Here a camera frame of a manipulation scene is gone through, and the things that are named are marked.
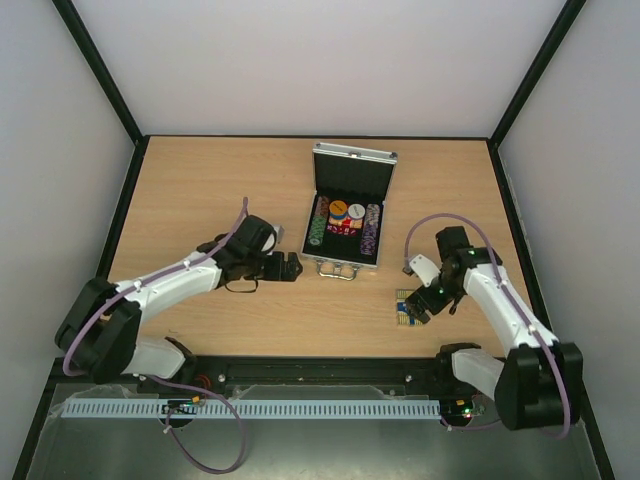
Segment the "aluminium poker case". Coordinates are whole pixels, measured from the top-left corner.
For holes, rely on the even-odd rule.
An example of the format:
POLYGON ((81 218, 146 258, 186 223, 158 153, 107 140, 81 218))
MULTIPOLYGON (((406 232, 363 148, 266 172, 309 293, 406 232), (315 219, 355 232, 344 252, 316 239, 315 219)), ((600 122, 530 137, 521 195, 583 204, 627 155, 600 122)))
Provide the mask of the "aluminium poker case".
POLYGON ((318 276, 351 281, 378 267, 397 162, 393 151, 314 144, 314 197, 301 255, 314 261, 318 276))

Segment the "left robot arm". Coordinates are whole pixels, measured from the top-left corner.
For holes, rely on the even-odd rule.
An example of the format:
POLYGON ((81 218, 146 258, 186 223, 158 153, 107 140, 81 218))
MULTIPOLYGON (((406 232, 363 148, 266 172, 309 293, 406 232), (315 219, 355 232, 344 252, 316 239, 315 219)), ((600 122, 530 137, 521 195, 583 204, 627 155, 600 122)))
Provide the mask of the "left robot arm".
POLYGON ((156 272, 116 283, 89 280, 55 335, 65 354, 64 374, 86 375, 96 384, 121 375, 190 382, 195 355, 174 338, 141 335, 141 326, 193 296, 238 280, 296 281, 303 267, 295 253, 277 250, 282 235, 281 227, 249 215, 231 232, 156 272))

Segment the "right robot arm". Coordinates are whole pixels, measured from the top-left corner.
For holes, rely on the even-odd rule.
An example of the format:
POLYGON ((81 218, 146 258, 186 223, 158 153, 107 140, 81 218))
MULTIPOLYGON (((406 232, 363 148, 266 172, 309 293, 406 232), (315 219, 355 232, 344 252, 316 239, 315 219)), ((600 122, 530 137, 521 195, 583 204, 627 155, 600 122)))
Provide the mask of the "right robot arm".
POLYGON ((436 357, 436 379, 455 392, 468 384, 494 402, 510 430, 560 427, 567 435, 581 409, 583 355, 563 343, 528 307, 513 287, 490 244, 472 245, 462 226, 436 235, 440 260, 422 254, 405 257, 404 272, 421 285, 406 301, 414 318, 427 322, 454 313, 470 297, 485 315, 504 350, 498 359, 474 343, 444 345, 436 357))

